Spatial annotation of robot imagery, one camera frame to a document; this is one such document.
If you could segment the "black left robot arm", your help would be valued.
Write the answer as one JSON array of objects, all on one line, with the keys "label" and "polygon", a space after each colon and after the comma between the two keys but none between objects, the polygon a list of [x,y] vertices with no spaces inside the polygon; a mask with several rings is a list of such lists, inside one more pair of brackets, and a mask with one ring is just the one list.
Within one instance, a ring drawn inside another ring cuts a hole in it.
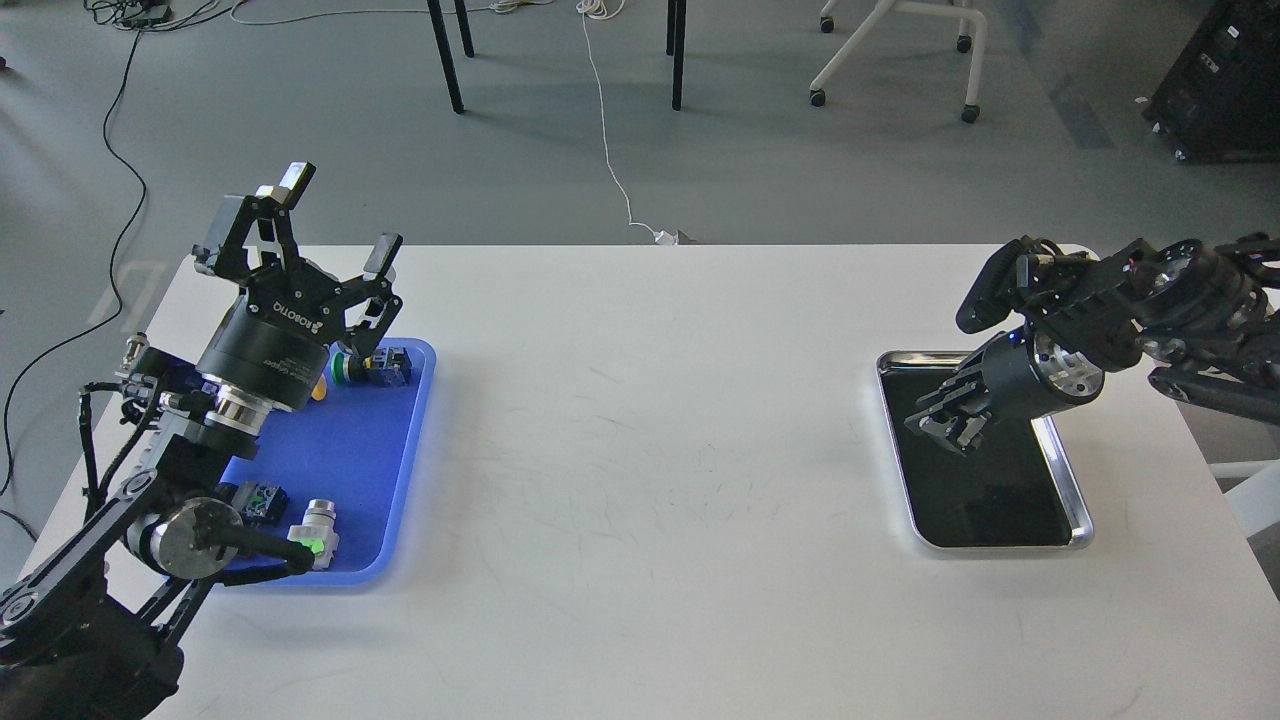
[{"label": "black left robot arm", "polygon": [[301,256],[291,211],[315,168],[229,195],[196,269],[239,293],[197,363],[138,336],[115,391],[141,401],[152,438],[114,493],[92,482],[83,527],[3,593],[5,719],[142,719],[177,692],[180,638],[216,584],[310,571],[311,548],[248,528],[219,491],[256,455],[270,413],[306,405],[332,346],[374,352],[402,302],[384,234],[360,275],[338,281]]}]

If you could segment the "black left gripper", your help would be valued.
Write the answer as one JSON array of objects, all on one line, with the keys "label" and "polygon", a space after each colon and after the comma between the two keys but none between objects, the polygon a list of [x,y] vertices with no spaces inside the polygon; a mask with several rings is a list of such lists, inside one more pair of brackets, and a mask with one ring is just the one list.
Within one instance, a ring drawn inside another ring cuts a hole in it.
[{"label": "black left gripper", "polygon": [[[402,309],[392,268],[401,234],[381,234],[362,274],[340,283],[300,256],[291,211],[315,172],[308,161],[293,161],[275,184],[227,195],[205,241],[193,246],[198,273],[239,291],[196,370],[287,411],[306,405],[328,345],[370,356]],[[315,300],[326,300],[326,320]]]}]

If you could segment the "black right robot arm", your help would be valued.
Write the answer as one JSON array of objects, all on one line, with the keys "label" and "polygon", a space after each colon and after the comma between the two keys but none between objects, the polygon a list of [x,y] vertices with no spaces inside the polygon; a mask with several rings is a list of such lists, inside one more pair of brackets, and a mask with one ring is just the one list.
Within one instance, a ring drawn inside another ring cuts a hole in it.
[{"label": "black right robot arm", "polygon": [[1208,246],[1135,240],[1107,258],[1023,236],[993,252],[955,322],[975,334],[1021,324],[965,356],[915,401],[908,429],[957,454],[1000,421],[1092,402],[1108,373],[1156,361],[1149,384],[1183,404],[1277,423],[1277,241]]}]

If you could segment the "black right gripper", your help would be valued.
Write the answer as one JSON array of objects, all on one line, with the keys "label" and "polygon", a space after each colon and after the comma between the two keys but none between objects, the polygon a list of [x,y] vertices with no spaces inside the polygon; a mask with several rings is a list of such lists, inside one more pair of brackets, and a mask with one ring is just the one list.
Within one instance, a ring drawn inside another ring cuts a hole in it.
[{"label": "black right gripper", "polygon": [[980,445],[992,418],[1047,416],[1092,402],[1105,387],[1105,373],[1083,354],[1069,352],[1046,333],[1028,328],[987,342],[979,368],[956,370],[916,398],[916,411],[902,425],[968,455]]}]

